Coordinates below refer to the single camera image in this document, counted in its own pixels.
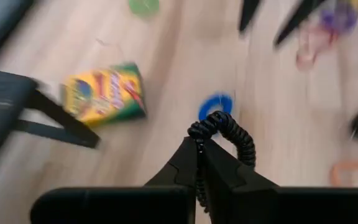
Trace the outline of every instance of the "blue ring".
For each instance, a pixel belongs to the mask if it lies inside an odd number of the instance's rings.
[[[204,120],[207,117],[208,111],[217,105],[221,105],[223,108],[223,112],[231,113],[233,107],[233,101],[229,95],[213,95],[210,99],[206,100],[200,108],[200,112],[198,113],[198,119]]]

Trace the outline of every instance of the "purple object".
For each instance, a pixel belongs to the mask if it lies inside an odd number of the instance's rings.
[[[337,34],[344,34],[353,30],[357,24],[358,13],[348,2],[338,3],[335,10],[322,10],[321,23]]]

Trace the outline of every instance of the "black coiled cord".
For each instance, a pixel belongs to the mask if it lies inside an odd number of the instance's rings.
[[[187,133],[195,140],[198,153],[201,154],[204,151],[204,141],[210,139],[217,131],[237,147],[238,160],[254,169],[256,162],[254,141],[248,132],[242,129],[228,113],[215,111],[208,115],[205,120],[193,123]],[[209,210],[205,184],[201,176],[201,161],[198,161],[197,165],[196,197],[200,205],[205,208],[204,212],[207,213]]]

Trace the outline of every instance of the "coiled cable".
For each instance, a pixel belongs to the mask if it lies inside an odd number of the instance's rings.
[[[254,141],[248,132],[242,129],[230,114],[215,111],[208,115],[206,119],[193,123],[187,130],[187,133],[195,140],[198,153],[202,154],[204,152],[204,141],[210,139],[217,131],[236,146],[238,160],[255,169],[256,152]],[[196,197],[200,205],[204,207],[204,212],[208,213],[205,183],[201,176],[201,160],[197,162],[197,166]]]

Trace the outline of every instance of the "yellow crayon box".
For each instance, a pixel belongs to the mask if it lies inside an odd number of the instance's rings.
[[[63,85],[64,109],[88,126],[146,115],[139,69],[134,63],[71,76]]]

